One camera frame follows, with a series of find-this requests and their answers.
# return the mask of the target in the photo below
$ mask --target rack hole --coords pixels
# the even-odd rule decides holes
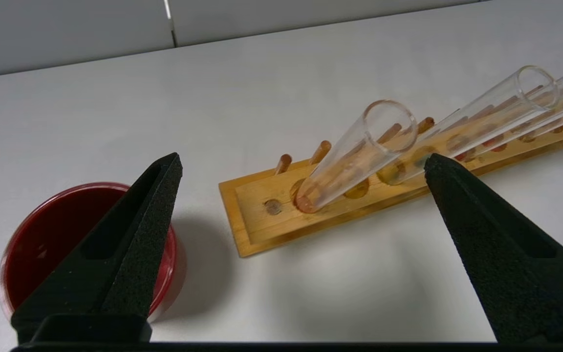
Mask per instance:
[[[534,137],[534,134],[532,132],[523,134],[522,136],[519,136],[518,140],[520,140],[521,142],[524,143],[531,143],[534,142],[534,140],[536,140],[536,138]]]
[[[370,182],[365,178],[362,182],[355,185],[352,189],[345,192],[345,197],[350,199],[358,199],[366,196]]]
[[[400,160],[395,160],[395,162],[382,167],[377,172],[377,178],[383,183],[392,184],[404,178],[405,176],[405,165]]]
[[[282,203],[277,199],[269,199],[264,202],[264,207],[269,215],[277,215],[282,212]]]

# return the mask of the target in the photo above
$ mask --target test tube rack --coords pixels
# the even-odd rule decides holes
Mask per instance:
[[[418,129],[423,132],[432,125],[433,120],[426,118],[419,123]],[[311,159],[290,163],[290,156],[284,154],[276,169],[219,183],[239,256],[252,256],[429,193],[424,175],[400,185],[388,185],[378,176],[371,175],[352,192],[314,214],[300,212],[293,203],[294,193],[328,152],[322,146]],[[535,139],[512,140],[500,148],[460,162],[480,176],[562,148],[563,126]]]

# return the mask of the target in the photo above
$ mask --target white tabletop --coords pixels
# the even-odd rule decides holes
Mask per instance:
[[[307,158],[369,103],[440,119],[535,64],[563,1],[494,0],[0,76],[0,255],[36,205],[177,151],[188,274],[153,340],[493,341],[431,198],[240,259],[217,190]],[[563,150],[483,178],[563,243]],[[0,310],[0,350],[16,337]]]

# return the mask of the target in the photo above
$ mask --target wooden test tube rack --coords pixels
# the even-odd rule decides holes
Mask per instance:
[[[433,120],[428,119],[419,123],[420,130],[426,130],[427,125],[433,123]],[[322,146],[315,153],[318,160],[324,156]],[[556,129],[534,140],[513,140],[506,143],[505,147],[479,154],[462,164],[480,176],[562,148],[563,129]],[[423,175],[396,186],[387,185],[372,175],[368,178],[368,192],[360,198],[341,196],[315,214],[306,214],[293,204],[292,192],[296,191],[298,182],[309,176],[316,166],[314,158],[306,159],[283,165],[283,172],[278,167],[277,170],[265,170],[219,183],[221,198],[241,257],[279,247],[429,193]]]

